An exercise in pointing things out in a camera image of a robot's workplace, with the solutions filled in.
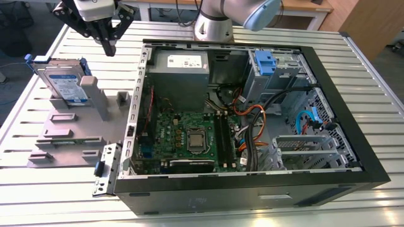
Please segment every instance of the metal bracket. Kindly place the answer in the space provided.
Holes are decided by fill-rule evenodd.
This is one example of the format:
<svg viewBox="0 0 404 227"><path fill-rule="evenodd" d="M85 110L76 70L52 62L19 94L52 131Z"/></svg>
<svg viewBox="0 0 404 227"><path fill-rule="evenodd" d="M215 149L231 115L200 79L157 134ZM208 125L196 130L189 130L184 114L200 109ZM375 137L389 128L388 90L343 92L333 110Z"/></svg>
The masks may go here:
<svg viewBox="0 0 404 227"><path fill-rule="evenodd" d="M121 145L112 143L104 146L101 160L95 166L95 190L93 197L115 196L113 188L119 174L119 159L121 154Z"/></svg>

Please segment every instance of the aluminum extrusion table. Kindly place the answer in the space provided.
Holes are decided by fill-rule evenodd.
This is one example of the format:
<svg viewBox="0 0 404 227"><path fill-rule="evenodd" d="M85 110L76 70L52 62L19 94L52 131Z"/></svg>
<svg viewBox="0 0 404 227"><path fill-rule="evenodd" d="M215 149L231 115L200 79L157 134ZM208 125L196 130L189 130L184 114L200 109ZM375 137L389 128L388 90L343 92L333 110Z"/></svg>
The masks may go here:
<svg viewBox="0 0 404 227"><path fill-rule="evenodd" d="M144 38L191 40L192 28L135 22L117 42L115 57L67 26L48 55L87 58L107 95L132 91ZM320 207L137 217L117 197L92 198L93 168L25 168L52 105L51 92L33 75L0 129L0 225L77 226L396 226L404 224L404 113L349 38L333 32L235 27L236 42L312 46L348 104L392 182L349 194Z"/></svg>

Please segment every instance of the white label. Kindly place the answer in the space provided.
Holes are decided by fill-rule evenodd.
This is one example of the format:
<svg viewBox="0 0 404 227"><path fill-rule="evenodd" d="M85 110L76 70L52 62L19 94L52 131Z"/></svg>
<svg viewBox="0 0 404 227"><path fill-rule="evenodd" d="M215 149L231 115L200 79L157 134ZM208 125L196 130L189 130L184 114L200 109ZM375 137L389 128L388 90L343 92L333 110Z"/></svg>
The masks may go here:
<svg viewBox="0 0 404 227"><path fill-rule="evenodd" d="M76 144L73 141L52 142L52 144Z"/></svg>
<svg viewBox="0 0 404 227"><path fill-rule="evenodd" d="M240 158L240 164L247 166L247 158Z"/></svg>
<svg viewBox="0 0 404 227"><path fill-rule="evenodd" d="M169 55L167 58L169 68L201 68L203 58L199 55Z"/></svg>
<svg viewBox="0 0 404 227"><path fill-rule="evenodd" d="M321 11L321 12L329 12L329 9L316 9L316 11Z"/></svg>
<svg viewBox="0 0 404 227"><path fill-rule="evenodd" d="M243 96L239 96L239 100L241 103L245 103L245 98Z"/></svg>
<svg viewBox="0 0 404 227"><path fill-rule="evenodd" d="M88 97L75 75L49 75L49 79L65 101L76 104L87 102Z"/></svg>

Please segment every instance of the black cable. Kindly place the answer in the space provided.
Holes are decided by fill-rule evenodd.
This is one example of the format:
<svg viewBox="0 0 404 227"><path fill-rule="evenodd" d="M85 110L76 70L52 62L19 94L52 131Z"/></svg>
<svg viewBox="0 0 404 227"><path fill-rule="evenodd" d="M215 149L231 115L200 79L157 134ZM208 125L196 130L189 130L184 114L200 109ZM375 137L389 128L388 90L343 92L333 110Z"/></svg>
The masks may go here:
<svg viewBox="0 0 404 227"><path fill-rule="evenodd" d="M188 23L184 23L183 20L181 20L181 14L179 13L179 0L176 0L176 9L177 9L177 17L179 17L179 26L180 27L189 27L192 26L192 24L195 23L200 13L201 13L201 7L203 7L203 0L201 0L201 4L197 6L197 2L195 0L195 6L196 6L196 9L197 9L197 14L193 18L193 20Z"/></svg>
<svg viewBox="0 0 404 227"><path fill-rule="evenodd" d="M275 27L279 24L279 22L281 21L283 18L284 18L284 1L281 0L280 1L280 14L276 18L275 24L272 26L267 26L267 27Z"/></svg>

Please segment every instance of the floor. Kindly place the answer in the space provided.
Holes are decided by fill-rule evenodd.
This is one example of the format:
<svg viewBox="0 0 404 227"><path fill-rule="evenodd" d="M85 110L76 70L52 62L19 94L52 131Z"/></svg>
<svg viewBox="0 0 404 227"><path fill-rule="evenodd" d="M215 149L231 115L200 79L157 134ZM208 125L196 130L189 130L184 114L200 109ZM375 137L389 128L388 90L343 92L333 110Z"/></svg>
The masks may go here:
<svg viewBox="0 0 404 227"><path fill-rule="evenodd" d="M47 53L63 27L63 23L48 12L44 3L31 3L29 12L32 14L35 24L24 31L33 47L31 54L37 56ZM177 12L175 9L169 12L164 12L164 14L165 16L160 17L159 11L152 9L152 21L177 22ZM181 12L183 20L192 20L195 14L195 11L184 10ZM135 19L140 20L139 13L135 16ZM15 64L1 68L3 65L17 62L24 63L24 58L8 57L0 51L0 72L9 79L7 84L0 84L0 126L13 107L13 100L19 98L32 76L32 71L24 64ZM373 61L373 66L389 84L393 92L397 94L400 100L404 101L404 57L392 53L391 50L385 48L377 59Z"/></svg>

